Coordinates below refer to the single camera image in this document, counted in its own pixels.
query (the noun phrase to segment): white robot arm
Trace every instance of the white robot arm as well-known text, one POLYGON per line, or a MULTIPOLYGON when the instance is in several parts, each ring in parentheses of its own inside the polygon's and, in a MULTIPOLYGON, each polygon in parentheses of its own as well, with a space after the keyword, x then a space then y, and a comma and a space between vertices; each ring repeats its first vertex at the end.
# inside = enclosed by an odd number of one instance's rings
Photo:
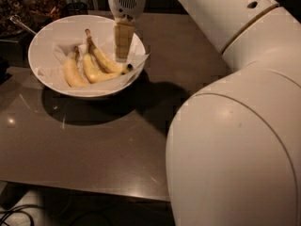
MULTIPOLYGON (((142 12, 110 1, 116 17, 142 12)), ((176 225, 300 225, 300 23, 275 0, 179 1, 233 74, 194 94, 170 126, 176 225)))

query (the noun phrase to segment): white bowl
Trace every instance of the white bowl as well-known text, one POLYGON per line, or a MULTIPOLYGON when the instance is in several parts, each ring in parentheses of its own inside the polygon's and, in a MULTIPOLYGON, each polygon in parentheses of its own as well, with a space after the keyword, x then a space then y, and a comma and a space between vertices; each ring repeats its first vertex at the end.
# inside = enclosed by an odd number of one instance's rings
POLYGON ((147 58, 142 41, 134 34, 129 58, 134 70, 116 79, 87 87, 70 88, 62 70, 62 63, 75 45, 85 46, 85 29, 89 28, 97 46, 114 58, 114 21, 101 16, 77 15, 54 21, 31 41, 28 59, 31 70, 46 87, 61 94, 78 98, 107 98, 130 86, 141 74, 147 58))

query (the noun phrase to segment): peeled banana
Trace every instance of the peeled banana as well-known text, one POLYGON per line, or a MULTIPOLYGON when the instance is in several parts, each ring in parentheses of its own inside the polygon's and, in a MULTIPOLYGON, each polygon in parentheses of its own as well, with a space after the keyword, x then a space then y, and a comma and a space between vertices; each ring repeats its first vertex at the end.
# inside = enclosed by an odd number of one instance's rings
POLYGON ((79 55, 78 47, 75 46, 72 55, 69 56, 63 64, 63 72, 67 83, 71 87, 83 87, 88 85, 82 74, 77 68, 77 57, 79 55))
POLYGON ((86 29, 87 34, 87 43, 89 45, 89 52, 96 58, 97 63, 104 71, 108 73, 127 73, 129 66, 119 66, 114 61, 109 59, 103 50, 98 48, 91 37, 91 32, 89 29, 86 29))
POLYGON ((116 57, 126 59, 129 55, 135 27, 133 21, 116 19, 114 25, 116 57))
POLYGON ((83 69, 90 83, 97 83, 107 79, 113 79, 123 74, 123 72, 118 73, 104 73, 93 62, 92 55, 90 51, 90 43, 87 43, 87 50, 83 56, 83 69))

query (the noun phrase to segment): table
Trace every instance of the table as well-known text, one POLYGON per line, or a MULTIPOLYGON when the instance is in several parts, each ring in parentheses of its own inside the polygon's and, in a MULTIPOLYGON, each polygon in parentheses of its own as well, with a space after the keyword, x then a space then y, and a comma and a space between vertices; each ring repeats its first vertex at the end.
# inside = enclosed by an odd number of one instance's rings
POLYGON ((0 180, 169 201, 173 116, 229 71, 189 15, 145 13, 136 33, 151 51, 145 70, 106 101, 63 96, 29 68, 8 69, 0 85, 0 180))

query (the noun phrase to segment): black cable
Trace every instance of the black cable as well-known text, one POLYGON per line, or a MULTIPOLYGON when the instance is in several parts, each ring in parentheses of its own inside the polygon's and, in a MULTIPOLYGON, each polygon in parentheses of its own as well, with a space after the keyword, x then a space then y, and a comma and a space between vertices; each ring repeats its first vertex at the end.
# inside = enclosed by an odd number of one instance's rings
POLYGON ((19 214, 25 214, 29 217, 30 220, 30 225, 34 226, 35 222, 34 219, 32 218, 32 216, 30 214, 28 214, 27 212, 23 211, 24 209, 28 209, 28 208, 38 208, 38 209, 44 209, 41 206, 35 205, 35 204, 24 204, 24 205, 20 205, 20 206, 16 206, 12 209, 6 210, 6 211, 0 211, 0 214, 3 214, 3 216, 0 218, 0 226, 1 225, 6 225, 9 226, 6 223, 6 220, 13 214, 19 213, 19 214))

